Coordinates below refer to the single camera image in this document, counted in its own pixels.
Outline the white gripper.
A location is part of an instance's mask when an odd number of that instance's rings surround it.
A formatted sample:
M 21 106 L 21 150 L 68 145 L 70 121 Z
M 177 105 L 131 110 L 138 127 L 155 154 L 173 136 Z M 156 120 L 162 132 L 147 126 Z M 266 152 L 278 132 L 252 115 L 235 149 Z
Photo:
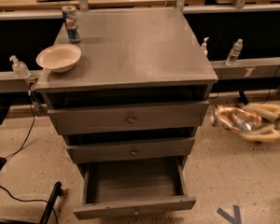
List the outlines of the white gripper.
M 248 112 L 255 112 L 263 119 L 271 122 L 280 119 L 280 105 L 249 103 L 244 105 L 243 109 Z M 241 136 L 249 142 L 278 142 L 280 141 L 280 120 L 279 130 L 275 129 L 274 124 L 270 124 L 255 131 L 242 133 Z

